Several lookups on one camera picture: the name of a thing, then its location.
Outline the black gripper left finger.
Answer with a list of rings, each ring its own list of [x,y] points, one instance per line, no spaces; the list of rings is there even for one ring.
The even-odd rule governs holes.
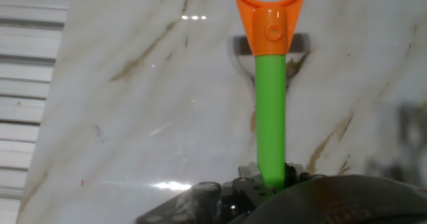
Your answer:
[[[240,166],[225,183],[200,182],[139,216],[135,224],[242,224],[268,200],[268,186],[255,163]]]

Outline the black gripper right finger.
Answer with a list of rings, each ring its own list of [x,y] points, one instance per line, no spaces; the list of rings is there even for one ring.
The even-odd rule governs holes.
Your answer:
[[[304,166],[297,163],[285,163],[285,184],[296,185],[304,181],[311,181],[326,177],[324,174],[310,174],[304,169]]]

